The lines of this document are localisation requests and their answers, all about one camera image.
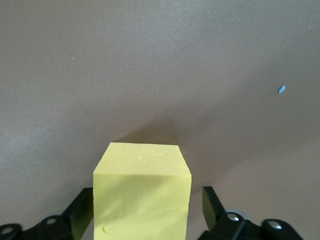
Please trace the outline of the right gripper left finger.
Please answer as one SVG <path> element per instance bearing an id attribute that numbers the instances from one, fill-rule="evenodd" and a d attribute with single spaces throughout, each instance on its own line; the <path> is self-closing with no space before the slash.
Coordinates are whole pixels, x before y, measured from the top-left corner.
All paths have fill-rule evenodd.
<path id="1" fill-rule="evenodd" d="M 0 226 L 2 240 L 80 240 L 94 216 L 93 188 L 86 187 L 59 215 L 50 215 L 23 229 L 18 223 Z"/>

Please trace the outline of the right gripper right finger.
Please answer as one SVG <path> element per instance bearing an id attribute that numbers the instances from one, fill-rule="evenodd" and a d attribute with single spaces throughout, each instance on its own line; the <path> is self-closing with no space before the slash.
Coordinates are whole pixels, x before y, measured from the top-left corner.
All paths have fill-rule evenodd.
<path id="1" fill-rule="evenodd" d="M 287 222 L 265 219 L 256 225 L 234 211 L 227 212 L 211 186 L 202 188 L 202 212 L 208 230 L 200 240 L 302 240 Z"/>

